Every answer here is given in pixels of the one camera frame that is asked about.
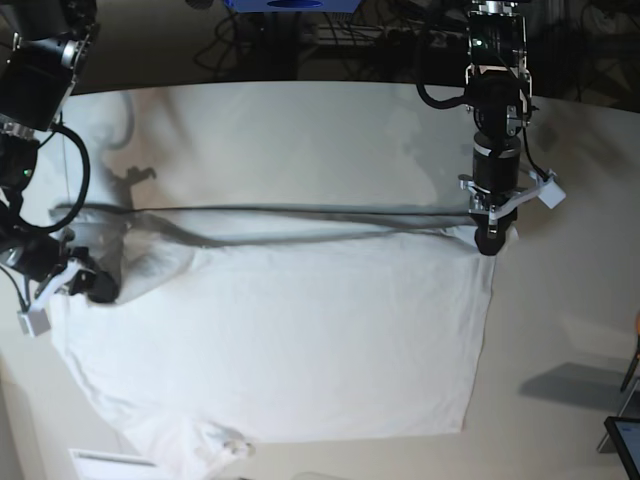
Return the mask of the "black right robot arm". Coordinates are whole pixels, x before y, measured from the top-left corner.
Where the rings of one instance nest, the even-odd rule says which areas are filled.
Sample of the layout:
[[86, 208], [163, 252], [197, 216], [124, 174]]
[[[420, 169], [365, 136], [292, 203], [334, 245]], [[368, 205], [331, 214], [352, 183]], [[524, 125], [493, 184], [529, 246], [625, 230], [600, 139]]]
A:
[[[1, 17], [13, 31], [12, 51], [1, 73], [1, 262], [42, 289], [75, 267], [63, 288], [94, 303], [116, 300], [119, 285], [85, 247], [72, 247], [68, 226], [80, 213], [90, 183], [90, 157], [81, 137], [63, 125], [62, 106], [75, 88], [99, 31], [94, 1], [4, 1]], [[75, 203], [49, 226], [21, 215], [42, 146], [38, 132], [70, 140], [81, 157]]]

